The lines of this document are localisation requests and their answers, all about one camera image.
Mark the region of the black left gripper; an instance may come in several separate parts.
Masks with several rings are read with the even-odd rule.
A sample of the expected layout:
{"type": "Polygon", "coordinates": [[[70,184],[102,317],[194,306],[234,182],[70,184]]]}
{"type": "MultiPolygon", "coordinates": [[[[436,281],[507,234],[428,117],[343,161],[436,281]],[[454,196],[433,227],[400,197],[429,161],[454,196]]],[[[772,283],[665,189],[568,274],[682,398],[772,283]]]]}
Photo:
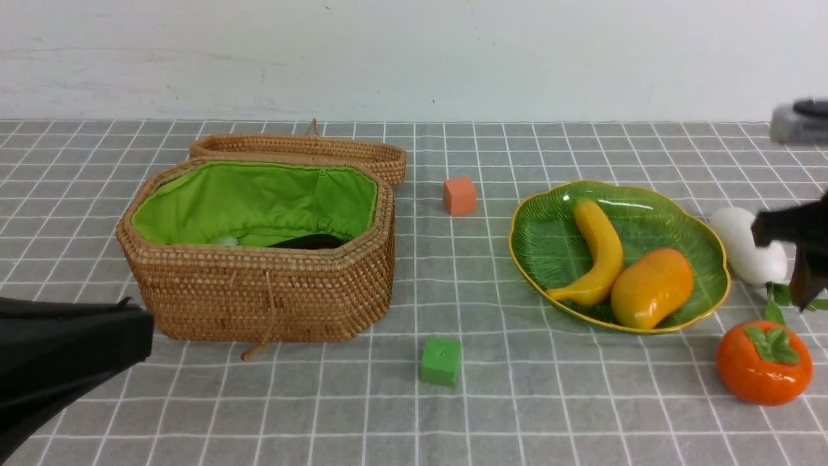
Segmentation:
{"type": "Polygon", "coordinates": [[[144,362],[153,315],[118,303],[1,299],[1,460],[85,394],[144,362]]]}

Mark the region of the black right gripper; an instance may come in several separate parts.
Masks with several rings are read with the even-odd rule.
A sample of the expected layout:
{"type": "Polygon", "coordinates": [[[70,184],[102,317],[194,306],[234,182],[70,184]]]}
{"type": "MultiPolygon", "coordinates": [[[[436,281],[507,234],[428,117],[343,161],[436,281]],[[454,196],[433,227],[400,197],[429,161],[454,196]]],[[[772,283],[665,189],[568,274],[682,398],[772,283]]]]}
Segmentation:
{"type": "Polygon", "coordinates": [[[760,210],[750,227],[755,247],[774,241],[795,245],[790,300],[804,312],[826,290],[827,194],[819,200],[777,210],[760,210]]]}

